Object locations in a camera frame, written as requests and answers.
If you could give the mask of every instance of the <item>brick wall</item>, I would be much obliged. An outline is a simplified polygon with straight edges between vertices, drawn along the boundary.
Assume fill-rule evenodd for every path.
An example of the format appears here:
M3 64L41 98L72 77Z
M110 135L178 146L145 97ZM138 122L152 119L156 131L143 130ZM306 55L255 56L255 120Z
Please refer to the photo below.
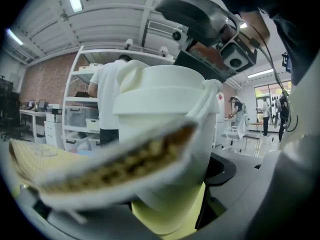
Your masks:
M76 53L67 54L27 68L21 86L21 102L45 99L48 103L62 104L68 75L75 57ZM87 61L81 56L75 70L86 65L88 65ZM74 81L68 96L74 96L76 92L84 92L85 87L86 84L80 79Z
M223 84L222 92L224 94L224 116L228 117L232 112L231 104L229 102L230 97L237 95L237 92L225 83Z

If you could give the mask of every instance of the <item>white wall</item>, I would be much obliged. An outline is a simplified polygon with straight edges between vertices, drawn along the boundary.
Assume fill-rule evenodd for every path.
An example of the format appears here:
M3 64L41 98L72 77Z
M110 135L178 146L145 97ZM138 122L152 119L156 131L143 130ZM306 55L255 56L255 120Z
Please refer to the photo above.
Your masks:
M10 81L11 73L19 77L17 88L14 89L15 92L20 92L25 72L26 68L20 62L14 60L5 52L0 54L0 76L4 76L4 79L7 81Z
M249 123L257 122L257 104L256 104L256 95L255 88L251 86L246 86L242 90L238 90L238 97L241 102L245 104L246 110L248 113ZM249 126L249 130L256 130L255 126Z

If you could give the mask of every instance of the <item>black chair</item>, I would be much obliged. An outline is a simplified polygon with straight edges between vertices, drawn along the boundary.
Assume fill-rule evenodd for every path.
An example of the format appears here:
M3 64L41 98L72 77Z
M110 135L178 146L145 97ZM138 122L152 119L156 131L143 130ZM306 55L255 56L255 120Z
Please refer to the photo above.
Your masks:
M30 140L23 138L23 135L30 130L30 126L21 124L19 99L16 95L7 95L3 101L3 116L0 123L0 127L2 127L1 139L4 141L16 139L30 142Z

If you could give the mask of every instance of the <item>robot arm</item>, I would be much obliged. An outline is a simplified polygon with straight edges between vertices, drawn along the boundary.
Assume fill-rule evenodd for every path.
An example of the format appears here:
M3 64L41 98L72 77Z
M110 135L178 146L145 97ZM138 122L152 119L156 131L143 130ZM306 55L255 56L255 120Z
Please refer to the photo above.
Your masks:
M223 83L256 64L257 50L251 52L239 38L238 19L213 1L162 0L155 10L162 13L167 20L182 25L172 34L181 50L175 65L191 68L202 74L205 79L218 79ZM228 29L229 20L235 25L235 34L224 42L223 35ZM198 49L193 49L198 42L219 52L224 64L223 69L217 62L204 57Z

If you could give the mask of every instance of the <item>desk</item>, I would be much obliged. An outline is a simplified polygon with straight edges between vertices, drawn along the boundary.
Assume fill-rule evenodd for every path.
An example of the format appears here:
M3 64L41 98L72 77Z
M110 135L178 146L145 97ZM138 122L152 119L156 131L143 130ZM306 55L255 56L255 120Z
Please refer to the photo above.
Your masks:
M45 117L46 112L35 112L31 110L23 110L20 109L20 118L21 114L32 116L32 131L33 131L33 137L34 137L34 142L37 143L37 126L36 126L36 117Z

